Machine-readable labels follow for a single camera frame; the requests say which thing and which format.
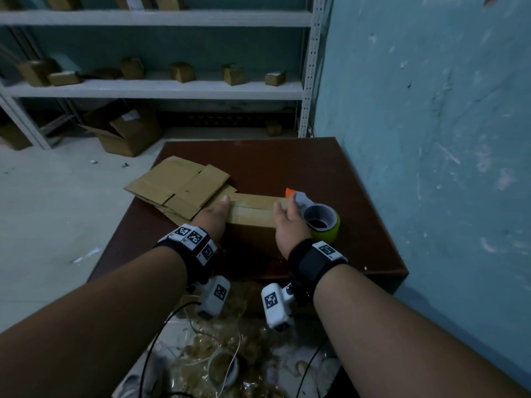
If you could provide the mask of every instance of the person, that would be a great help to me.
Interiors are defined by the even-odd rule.
[[[219,243],[228,210],[224,197],[191,225]],[[278,248],[293,261],[293,250],[311,237],[295,195],[286,211],[277,203],[273,214]],[[7,329],[0,334],[2,396],[109,397],[178,304],[192,273],[175,249],[155,247]],[[529,397],[349,265],[332,266],[312,289],[319,319],[363,398]]]

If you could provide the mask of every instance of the finger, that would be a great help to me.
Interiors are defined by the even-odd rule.
[[[295,202],[295,197],[297,193],[293,193],[288,198],[288,209],[286,210],[288,219],[290,221],[294,221],[296,219],[301,218],[301,214],[299,214],[297,203]]]
[[[212,213],[215,215],[218,215],[220,218],[223,218],[224,220],[227,219],[227,216],[229,215],[229,208],[230,208],[230,198],[228,195],[224,195],[223,198],[218,201],[216,204],[214,204],[212,207]]]
[[[280,201],[275,202],[273,205],[273,220],[275,221],[276,226],[280,226],[288,220],[286,212],[282,209]]]

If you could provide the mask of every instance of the human hand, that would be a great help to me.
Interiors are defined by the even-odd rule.
[[[296,193],[289,196],[288,208],[283,210],[280,201],[273,206],[273,219],[277,226],[275,238],[277,246],[282,256],[287,260],[291,250],[301,241],[311,239],[308,225],[304,222],[298,212],[295,202]]]
[[[213,206],[200,210],[191,225],[202,228],[209,234],[214,243],[218,245],[225,232],[225,221],[229,214],[229,208],[230,198],[228,195],[225,195]]]

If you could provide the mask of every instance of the shelf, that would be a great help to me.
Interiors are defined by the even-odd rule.
[[[27,26],[277,26],[309,27],[309,11],[120,9],[0,12],[0,25]]]
[[[169,72],[153,72],[142,80],[86,79],[76,85],[33,87],[27,82],[6,86],[4,94],[14,98],[132,98],[213,100],[302,100],[297,75],[287,76],[280,86],[264,83],[264,74],[246,73],[248,83],[230,86],[218,73],[197,73],[197,80],[181,84]]]

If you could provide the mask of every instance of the brown table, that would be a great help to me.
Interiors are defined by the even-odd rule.
[[[179,156],[230,174],[240,193],[283,197],[286,187],[333,207],[341,217],[334,246],[350,263],[394,292],[408,274],[400,255],[335,138],[167,142],[155,164]],[[175,225],[135,198],[89,280],[148,251]],[[218,265],[230,280],[286,281],[285,261],[227,252]]]

